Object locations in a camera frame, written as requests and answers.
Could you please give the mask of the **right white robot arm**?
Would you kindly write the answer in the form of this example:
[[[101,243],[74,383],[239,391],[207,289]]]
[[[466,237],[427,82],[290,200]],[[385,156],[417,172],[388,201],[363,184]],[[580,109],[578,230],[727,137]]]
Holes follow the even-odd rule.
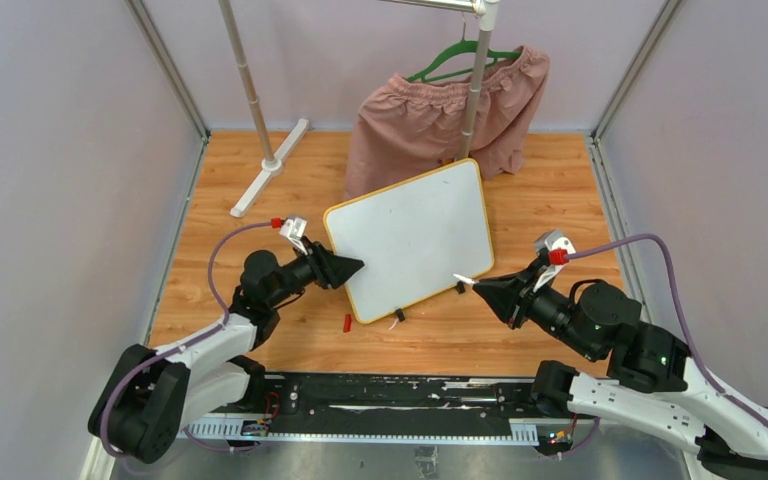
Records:
[[[606,361],[602,379],[542,361],[530,392],[537,413],[621,423],[679,447],[721,478],[768,479],[768,407],[715,386],[689,345],[642,321],[641,303],[621,289],[588,279],[562,294],[541,282],[543,271],[534,261],[472,285],[509,328],[531,321],[585,359]]]

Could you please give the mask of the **white red marker pen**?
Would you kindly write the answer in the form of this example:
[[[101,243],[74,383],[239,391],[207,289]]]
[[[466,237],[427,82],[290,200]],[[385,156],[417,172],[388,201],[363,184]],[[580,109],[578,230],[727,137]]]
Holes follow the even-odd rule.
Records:
[[[467,277],[467,276],[464,276],[464,275],[461,275],[461,274],[454,273],[453,276],[457,279],[458,282],[461,282],[461,283],[463,283],[465,285],[472,286],[472,285],[475,285],[477,283],[477,281],[475,279]]]

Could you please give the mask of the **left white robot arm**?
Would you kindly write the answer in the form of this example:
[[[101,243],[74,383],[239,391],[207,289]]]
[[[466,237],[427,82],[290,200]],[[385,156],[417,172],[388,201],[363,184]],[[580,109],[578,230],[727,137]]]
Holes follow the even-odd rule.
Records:
[[[308,238],[302,245],[285,264],[269,250],[250,253],[232,303],[208,327],[157,349],[123,351],[88,419],[109,454],[151,464],[181,430],[217,408],[253,413],[264,405],[265,369],[247,355],[272,335],[280,308],[310,285],[343,286],[365,265]]]

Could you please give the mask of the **yellow framed whiteboard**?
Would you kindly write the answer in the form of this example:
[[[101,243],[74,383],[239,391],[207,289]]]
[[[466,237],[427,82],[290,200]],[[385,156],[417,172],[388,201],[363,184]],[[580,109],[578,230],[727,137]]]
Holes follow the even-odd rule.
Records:
[[[491,270],[477,162],[464,159],[327,209],[334,251],[363,261],[346,283],[352,316],[376,322]]]

